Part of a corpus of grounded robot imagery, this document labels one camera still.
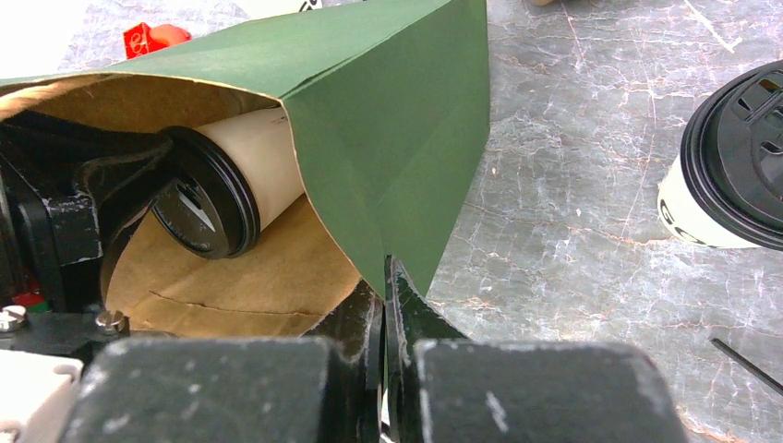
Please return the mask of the single black lid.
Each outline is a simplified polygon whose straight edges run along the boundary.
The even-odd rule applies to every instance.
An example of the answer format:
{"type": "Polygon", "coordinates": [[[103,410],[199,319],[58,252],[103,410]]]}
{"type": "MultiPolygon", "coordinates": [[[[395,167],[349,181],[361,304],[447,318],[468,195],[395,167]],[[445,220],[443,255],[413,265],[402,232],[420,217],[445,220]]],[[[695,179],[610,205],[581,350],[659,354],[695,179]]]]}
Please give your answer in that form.
{"type": "Polygon", "coordinates": [[[696,205],[740,239],[782,248],[782,64],[759,66],[714,92],[681,140],[696,205]]]}

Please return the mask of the single white paper cup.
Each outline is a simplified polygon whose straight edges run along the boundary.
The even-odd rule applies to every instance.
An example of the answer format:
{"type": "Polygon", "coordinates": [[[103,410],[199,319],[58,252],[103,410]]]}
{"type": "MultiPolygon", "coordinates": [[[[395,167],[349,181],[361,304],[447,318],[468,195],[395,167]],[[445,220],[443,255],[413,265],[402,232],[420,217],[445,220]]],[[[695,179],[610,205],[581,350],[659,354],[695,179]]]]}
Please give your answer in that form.
{"type": "Polygon", "coordinates": [[[699,206],[686,185],[680,155],[659,185],[657,209],[667,230],[687,243],[716,248],[759,247],[730,232],[699,206]]]}

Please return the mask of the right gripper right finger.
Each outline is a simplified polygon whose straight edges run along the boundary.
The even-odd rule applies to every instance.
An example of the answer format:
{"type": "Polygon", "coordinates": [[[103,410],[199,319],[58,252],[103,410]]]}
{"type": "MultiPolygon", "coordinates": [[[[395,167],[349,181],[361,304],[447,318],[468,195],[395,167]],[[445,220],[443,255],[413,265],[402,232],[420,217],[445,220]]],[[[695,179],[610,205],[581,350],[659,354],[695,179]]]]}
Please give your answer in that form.
{"type": "Polygon", "coordinates": [[[664,378],[639,349],[602,341],[474,341],[385,263],[395,442],[683,442],[664,378]]]}

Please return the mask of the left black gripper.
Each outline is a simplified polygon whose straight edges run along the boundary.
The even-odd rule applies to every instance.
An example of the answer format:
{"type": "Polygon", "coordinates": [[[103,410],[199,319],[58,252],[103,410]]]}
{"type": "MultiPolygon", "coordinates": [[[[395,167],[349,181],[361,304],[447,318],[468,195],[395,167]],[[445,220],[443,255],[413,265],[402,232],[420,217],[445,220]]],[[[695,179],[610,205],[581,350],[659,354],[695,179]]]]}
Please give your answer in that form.
{"type": "Polygon", "coordinates": [[[2,295],[38,288],[48,310],[8,350],[93,359],[129,333],[98,316],[119,258],[173,180],[173,140],[24,111],[1,124],[2,295]]]}

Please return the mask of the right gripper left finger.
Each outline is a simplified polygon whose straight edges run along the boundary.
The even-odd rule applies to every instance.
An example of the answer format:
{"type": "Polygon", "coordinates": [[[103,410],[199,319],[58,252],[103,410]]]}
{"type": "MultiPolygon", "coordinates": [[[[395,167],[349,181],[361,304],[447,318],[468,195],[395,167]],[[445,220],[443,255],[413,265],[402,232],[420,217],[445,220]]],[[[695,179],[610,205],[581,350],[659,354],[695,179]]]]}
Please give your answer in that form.
{"type": "Polygon", "coordinates": [[[61,440],[376,442],[382,314],[360,283],[300,337],[116,341],[61,440]]]}

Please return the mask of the green paper bag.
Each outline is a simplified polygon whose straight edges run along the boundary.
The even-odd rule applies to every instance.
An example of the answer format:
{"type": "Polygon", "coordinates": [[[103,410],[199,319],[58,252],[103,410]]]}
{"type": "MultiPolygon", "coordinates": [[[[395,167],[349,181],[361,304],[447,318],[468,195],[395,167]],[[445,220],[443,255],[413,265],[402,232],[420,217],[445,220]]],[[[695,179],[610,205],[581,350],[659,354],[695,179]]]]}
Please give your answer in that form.
{"type": "Polygon", "coordinates": [[[180,337],[297,335],[406,263],[427,289],[488,141],[482,1],[368,1],[248,21],[112,66],[5,79],[24,111],[161,133],[282,107],[305,192],[234,258],[197,256],[150,212],[105,308],[180,337]]]}

